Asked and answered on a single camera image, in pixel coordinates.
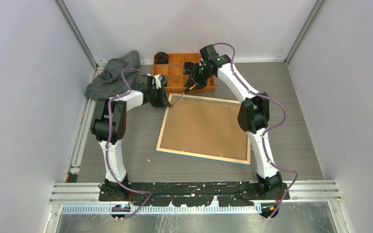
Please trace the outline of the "blue picture frame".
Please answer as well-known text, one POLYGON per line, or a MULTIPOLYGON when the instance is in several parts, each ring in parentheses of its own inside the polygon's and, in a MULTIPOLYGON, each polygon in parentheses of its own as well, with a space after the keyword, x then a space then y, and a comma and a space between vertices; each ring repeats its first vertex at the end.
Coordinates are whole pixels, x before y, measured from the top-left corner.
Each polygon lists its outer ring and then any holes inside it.
POLYGON ((251 142, 239 127, 240 102, 171 93, 157 151, 249 165, 251 142))

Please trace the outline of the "black yellow screwdriver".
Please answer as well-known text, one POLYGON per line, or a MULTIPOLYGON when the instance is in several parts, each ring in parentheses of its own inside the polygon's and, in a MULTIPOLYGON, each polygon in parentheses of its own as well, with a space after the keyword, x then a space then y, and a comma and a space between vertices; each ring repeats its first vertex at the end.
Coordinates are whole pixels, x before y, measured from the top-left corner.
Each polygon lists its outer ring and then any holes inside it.
POLYGON ((178 97, 178 99, 171 105, 171 107, 173 107, 177 102, 178 100, 183 97, 185 94, 187 94, 190 90, 193 90, 194 88, 196 87, 196 84, 193 84, 191 86, 187 86, 185 88, 185 90, 181 93, 181 95, 178 97))

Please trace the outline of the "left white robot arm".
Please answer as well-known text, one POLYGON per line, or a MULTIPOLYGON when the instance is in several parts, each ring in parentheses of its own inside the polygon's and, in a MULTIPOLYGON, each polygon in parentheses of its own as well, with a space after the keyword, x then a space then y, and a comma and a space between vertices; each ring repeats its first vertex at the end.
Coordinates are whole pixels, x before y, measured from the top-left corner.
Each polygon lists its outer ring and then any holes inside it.
POLYGON ((165 75, 146 75, 146 83, 137 83, 133 90, 99 99, 91 122, 91 133, 103 152, 106 168, 104 192, 118 201, 126 200, 130 192, 127 171, 124 167, 122 140, 126 133, 127 112, 149 103, 152 107, 170 107, 164 88, 168 82, 165 75))

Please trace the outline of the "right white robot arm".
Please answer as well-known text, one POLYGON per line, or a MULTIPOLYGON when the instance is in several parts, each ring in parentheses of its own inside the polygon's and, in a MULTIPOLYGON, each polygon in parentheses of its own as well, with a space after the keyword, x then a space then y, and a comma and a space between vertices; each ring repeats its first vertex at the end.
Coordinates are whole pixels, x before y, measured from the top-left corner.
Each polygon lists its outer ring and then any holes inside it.
POLYGON ((270 97, 253 88, 236 69, 228 55, 219 55, 213 44, 200 49, 201 60, 193 65, 184 93, 203 89, 212 76, 219 78, 240 102, 237 122, 248 135, 257 165, 257 190, 260 197, 271 199, 283 183, 274 166, 267 139, 270 119, 270 97))

